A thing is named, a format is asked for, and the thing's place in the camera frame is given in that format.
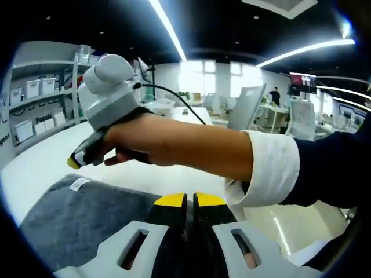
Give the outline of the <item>person's right hand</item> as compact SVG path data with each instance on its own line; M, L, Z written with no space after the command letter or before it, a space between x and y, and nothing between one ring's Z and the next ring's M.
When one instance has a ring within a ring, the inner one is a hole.
M143 114L130 122L110 127L104 136L106 152L115 148L116 155L104 161L113 166L133 159L129 151L148 156L148 161L158 166L172 166L184 162L182 150L188 123Z

